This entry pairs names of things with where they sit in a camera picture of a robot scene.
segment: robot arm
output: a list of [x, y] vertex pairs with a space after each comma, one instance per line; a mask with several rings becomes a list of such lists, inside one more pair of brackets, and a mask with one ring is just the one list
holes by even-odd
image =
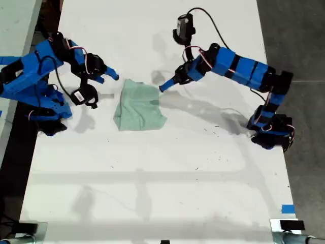
[[[178, 28], [173, 31], [175, 41], [184, 45], [185, 50], [190, 50], [191, 34], [187, 35], [184, 32], [195, 33], [192, 19], [189, 13], [182, 15], [178, 19]], [[160, 91], [164, 92], [175, 84], [184, 85], [199, 81], [211, 71], [259, 92], [269, 92], [265, 104], [260, 105], [249, 119], [247, 128], [256, 131], [256, 135], [252, 138], [254, 143], [266, 149], [271, 149], [274, 145], [282, 145], [283, 149], [287, 150], [294, 134], [292, 119], [275, 112], [289, 90], [293, 74], [283, 71], [281, 75], [277, 75], [274, 68], [241, 57], [216, 43], [211, 44], [207, 51], [200, 49], [200, 54], [194, 59], [188, 51], [186, 53], [188, 61], [176, 69], [173, 78], [159, 87]]]
[[[54, 135], [66, 127], [60, 123], [61, 118], [69, 118], [72, 113], [62, 93], [48, 85], [43, 77], [52, 71], [57, 74], [58, 81], [76, 104], [85, 104], [97, 108], [98, 95], [96, 89], [88, 84], [88, 79], [104, 83], [103, 74], [118, 80], [116, 72], [106, 66], [95, 54], [83, 53], [83, 47], [55, 33], [48, 40], [36, 46], [36, 50], [22, 57], [2, 57], [0, 65], [7, 65], [0, 72], [0, 97], [17, 100], [34, 106], [35, 113], [28, 119], [35, 120], [40, 130], [47, 135]], [[58, 77], [57, 68], [64, 62], [71, 65], [71, 72], [80, 78], [80, 87], [69, 94]]]

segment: cable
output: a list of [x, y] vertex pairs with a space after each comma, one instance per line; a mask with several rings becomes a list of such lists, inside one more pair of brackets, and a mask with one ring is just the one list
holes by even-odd
[[59, 90], [59, 87], [57, 87], [57, 85], [56, 85], [56, 84], [49, 84], [49, 85], [53, 85], [53, 86], [55, 86], [55, 87], [56, 87], [56, 91], [58, 91], [58, 90]]
[[206, 57], [204, 56], [204, 53], [203, 53], [204, 51], [203, 51], [203, 49], [202, 49], [201, 47], [199, 47], [199, 46], [187, 46], [187, 47], [185, 47], [184, 50], [183, 50], [183, 54], [182, 54], [183, 61], [186, 62], [185, 57], [184, 57], [185, 50], [186, 50], [187, 48], [192, 48], [192, 47], [196, 47], [196, 48], [199, 49], [199, 53], [200, 53], [202, 59], [203, 59], [203, 60], [205, 61], [205, 63], [210, 67], [210, 69], [213, 69], [212, 65], [207, 61]]
[[262, 98], [264, 102], [266, 101], [266, 100], [264, 99], [264, 97], [262, 97], [260, 94], [258, 94], [256, 91], [254, 91], [252, 88], [250, 88], [250, 91], [251, 91], [252, 93], [255, 93], [256, 95], [258, 95], [260, 98]]
[[192, 9], [190, 9], [187, 13], [189, 14], [191, 11], [196, 10], [196, 9], [205, 12], [205, 13], [209, 16], [209, 18], [210, 18], [211, 21], [212, 21], [212, 24], [214, 25], [215, 30], [218, 32], [218, 35], [219, 35], [220, 39], [222, 40], [224, 46], [225, 46], [226, 48], [230, 49], [230, 48], [228, 47], [228, 45], [225, 43], [225, 41], [223, 40], [223, 38], [222, 38], [222, 36], [221, 36], [221, 33], [219, 32], [219, 30], [218, 30], [218, 28], [217, 28], [217, 25], [215, 24], [213, 18], [211, 17], [211, 15], [210, 15], [210, 14], [209, 14], [205, 9], [203, 9], [203, 8], [199, 8], [199, 7], [196, 7], [196, 8], [192, 8]]
[[39, 66], [39, 69], [38, 69], [38, 73], [40, 74], [40, 71], [42, 69], [43, 62], [47, 58], [49, 58], [49, 59], [51, 59], [53, 61], [57, 81], [59, 82], [59, 84], [60, 84], [62, 90], [65, 92], [65, 94], [67, 94], [67, 96], [71, 99], [70, 94], [67, 92], [67, 90], [65, 89], [65, 87], [61, 83], [61, 80], [60, 80], [60, 77], [59, 77], [59, 73], [57, 71], [57, 64], [56, 64], [56, 61], [55, 61], [55, 59], [53, 57], [51, 57], [51, 56], [44, 56], [44, 57], [42, 57], [42, 59], [40, 60], [40, 66]]
[[85, 51], [85, 54], [86, 54], [85, 55], [85, 68], [86, 68], [86, 73], [87, 74], [90, 74], [90, 72], [88, 71], [88, 67], [87, 67], [87, 55], [88, 55], [87, 50], [84, 47], [80, 47], [80, 46], [71, 47], [67, 38], [66, 38], [66, 42], [67, 42], [67, 46], [68, 46], [69, 49], [82, 49], [82, 50]]

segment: table surface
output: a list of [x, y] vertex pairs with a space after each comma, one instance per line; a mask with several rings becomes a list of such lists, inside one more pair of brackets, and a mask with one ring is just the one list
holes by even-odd
[[[0, 56], [21, 56], [29, 52], [42, 0], [0, 1]], [[16, 101], [0, 98], [0, 165], [2, 163]]]
[[[198, 6], [232, 50], [266, 61], [255, 0], [64, 2], [59, 30], [121, 79], [91, 82], [98, 109], [71, 105], [67, 131], [38, 136], [21, 220], [48, 222], [47, 242], [273, 243], [269, 219], [293, 202], [282, 149], [247, 135], [261, 104], [247, 87], [209, 73], [161, 95], [161, 130], [118, 132], [113, 121], [124, 79], [158, 86], [183, 63], [172, 29]], [[193, 15], [192, 44], [221, 43], [209, 18]], [[59, 73], [73, 91], [69, 68]]]

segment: gray floor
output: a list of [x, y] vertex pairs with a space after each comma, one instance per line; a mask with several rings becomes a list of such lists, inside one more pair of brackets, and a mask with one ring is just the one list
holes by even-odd
[[269, 65], [292, 71], [279, 112], [296, 136], [285, 154], [292, 196], [306, 233], [325, 237], [325, 1], [257, 0]]

